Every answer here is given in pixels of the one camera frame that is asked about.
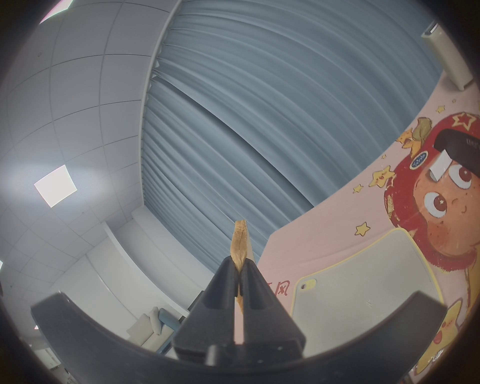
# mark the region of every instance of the cartoon character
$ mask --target cartoon character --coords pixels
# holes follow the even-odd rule
[[[432,130],[432,121],[427,117],[417,119],[417,126],[414,130],[409,128],[403,132],[396,140],[402,143],[402,148],[411,148],[410,157],[414,158],[420,151],[421,146],[425,143],[430,131]]]
[[[444,322],[440,326],[437,334],[433,338],[432,343],[429,345],[423,356],[417,363],[416,372],[422,372],[430,363],[432,358],[437,356],[443,348],[450,344],[455,336],[458,334],[458,326],[456,319],[460,313],[460,307],[462,306],[462,300],[457,300],[449,309],[444,318]]]
[[[409,232],[431,264],[446,272],[465,270],[469,310],[480,292],[480,179],[455,161],[438,182],[430,176],[430,166],[440,154],[433,143],[441,130],[480,138],[477,117],[468,119],[468,129],[458,123],[465,115],[448,116],[429,130],[428,137],[422,135],[421,152],[405,157],[395,168],[395,184],[387,183],[384,203],[392,224]],[[433,356],[426,354],[422,358],[430,361]]]

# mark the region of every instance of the cartoon face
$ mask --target cartoon face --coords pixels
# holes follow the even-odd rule
[[[452,162],[438,182],[425,167],[413,197],[438,252],[461,256],[480,243],[480,179],[460,164]]]

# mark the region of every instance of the yellow star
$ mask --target yellow star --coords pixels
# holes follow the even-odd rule
[[[355,236],[360,235],[362,237],[365,236],[365,233],[367,233],[370,229],[366,221],[362,225],[359,225],[355,228],[357,229],[357,232],[355,232]]]
[[[394,176],[395,176],[395,172],[392,172],[390,170],[390,166],[388,165],[386,168],[373,173],[373,179],[372,179],[372,182],[369,184],[369,187],[378,185],[378,188],[383,188],[387,180]]]
[[[353,189],[353,193],[358,193],[361,191],[361,189],[363,188],[363,185],[359,184],[357,185],[354,189]]]
[[[465,123],[467,118],[462,119],[462,117],[464,117],[464,116],[466,116],[468,118],[467,123]],[[470,131],[470,127],[476,119],[477,118],[475,116],[470,115],[469,113],[462,112],[462,113],[459,113],[458,115],[453,116],[453,120],[455,122],[452,124],[452,127],[463,126],[467,131]]]

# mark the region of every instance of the ceiling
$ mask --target ceiling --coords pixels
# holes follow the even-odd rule
[[[175,0],[74,0],[40,24],[0,86],[0,272],[24,336],[29,307],[143,203],[141,100]],[[78,191],[49,208],[34,187],[66,164]]]

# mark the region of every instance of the blue curtain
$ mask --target blue curtain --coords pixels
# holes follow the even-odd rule
[[[258,259],[425,104],[431,21],[414,0],[185,1],[148,91],[146,206],[212,271],[247,219]]]

